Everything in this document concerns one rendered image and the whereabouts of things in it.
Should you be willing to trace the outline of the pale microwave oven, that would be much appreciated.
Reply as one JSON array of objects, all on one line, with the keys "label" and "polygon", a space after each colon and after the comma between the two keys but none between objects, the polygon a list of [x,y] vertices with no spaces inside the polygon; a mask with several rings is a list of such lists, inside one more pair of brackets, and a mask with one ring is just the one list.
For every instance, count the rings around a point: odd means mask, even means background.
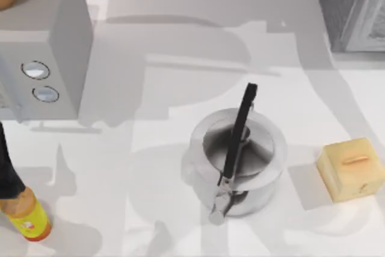
[{"label": "pale microwave oven", "polygon": [[[0,11],[0,120],[71,120],[78,116],[93,44],[86,0],[17,0]],[[27,77],[21,64],[40,61],[51,74]],[[59,100],[38,101],[50,86]]]}]

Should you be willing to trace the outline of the small round microwave knob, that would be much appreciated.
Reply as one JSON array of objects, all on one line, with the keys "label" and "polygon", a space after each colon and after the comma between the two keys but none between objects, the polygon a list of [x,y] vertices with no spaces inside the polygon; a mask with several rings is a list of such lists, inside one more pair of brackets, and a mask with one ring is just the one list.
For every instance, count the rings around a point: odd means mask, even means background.
[{"label": "small round microwave knob", "polygon": [[50,87],[50,86],[42,86],[33,88],[32,95],[41,102],[45,103],[53,103],[59,100],[60,94],[59,92]]}]

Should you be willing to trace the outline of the large round microwave knob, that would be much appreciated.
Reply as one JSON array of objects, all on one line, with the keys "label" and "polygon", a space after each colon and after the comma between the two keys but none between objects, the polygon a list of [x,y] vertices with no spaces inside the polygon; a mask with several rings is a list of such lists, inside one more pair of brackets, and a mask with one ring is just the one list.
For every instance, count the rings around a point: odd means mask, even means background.
[{"label": "large round microwave knob", "polygon": [[20,68],[27,77],[35,80],[46,79],[51,74],[47,65],[36,60],[22,63]]}]

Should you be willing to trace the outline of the pale yellow bread block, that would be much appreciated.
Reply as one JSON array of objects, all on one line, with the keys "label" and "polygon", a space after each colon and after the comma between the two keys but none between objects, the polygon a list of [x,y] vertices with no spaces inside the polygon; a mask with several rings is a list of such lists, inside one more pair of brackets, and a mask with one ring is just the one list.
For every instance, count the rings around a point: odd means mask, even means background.
[{"label": "pale yellow bread block", "polygon": [[385,184],[385,166],[367,138],[323,146],[316,166],[334,203],[373,195]]}]

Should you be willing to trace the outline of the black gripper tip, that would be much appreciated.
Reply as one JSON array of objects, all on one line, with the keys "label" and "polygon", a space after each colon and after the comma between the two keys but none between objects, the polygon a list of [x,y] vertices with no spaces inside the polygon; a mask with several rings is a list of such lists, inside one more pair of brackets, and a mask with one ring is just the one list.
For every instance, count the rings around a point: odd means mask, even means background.
[{"label": "black gripper tip", "polygon": [[0,200],[16,199],[25,188],[11,162],[4,127],[0,122]]}]

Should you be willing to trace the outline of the orange bottle with yellow label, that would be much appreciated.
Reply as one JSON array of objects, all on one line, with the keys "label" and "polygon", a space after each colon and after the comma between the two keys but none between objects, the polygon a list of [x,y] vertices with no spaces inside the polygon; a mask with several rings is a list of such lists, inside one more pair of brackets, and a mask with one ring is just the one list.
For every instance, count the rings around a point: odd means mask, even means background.
[{"label": "orange bottle with yellow label", "polygon": [[51,232],[51,221],[30,187],[14,199],[0,199],[0,210],[28,241],[41,241]]}]

